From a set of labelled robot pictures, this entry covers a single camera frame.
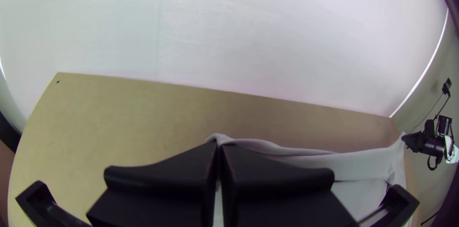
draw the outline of black plastic mount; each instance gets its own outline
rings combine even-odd
[[[217,180],[225,227],[357,227],[330,188],[330,169],[297,168],[215,141],[140,167],[111,166],[107,190],[87,213],[93,227],[212,227]],[[37,181],[16,198],[38,227],[90,227],[61,209]],[[419,202],[392,186],[372,226],[401,227]]]

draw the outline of tan particleboard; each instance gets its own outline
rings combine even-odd
[[[30,226],[14,198],[36,180],[57,203],[85,213],[110,165],[150,164],[212,133],[331,151],[386,147],[391,119],[273,98],[114,77],[58,73],[30,116],[13,164],[12,226]]]

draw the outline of white cloth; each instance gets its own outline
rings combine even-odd
[[[265,140],[233,139],[223,134],[208,137],[208,141],[214,139],[219,145],[235,143],[296,167],[331,169],[335,174],[331,190],[356,220],[381,204],[390,185],[406,188],[404,143],[400,138],[387,148],[348,153],[287,148]]]

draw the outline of wooden board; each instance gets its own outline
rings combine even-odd
[[[105,190],[110,165],[158,162],[212,133],[289,147],[358,151],[398,138],[389,118],[195,87],[58,73],[30,116],[10,180],[10,226],[31,226],[15,197],[36,180],[75,216]]]

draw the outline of white backdrop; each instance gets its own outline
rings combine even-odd
[[[0,58],[24,118],[57,71],[389,116],[446,11],[443,0],[0,0]]]

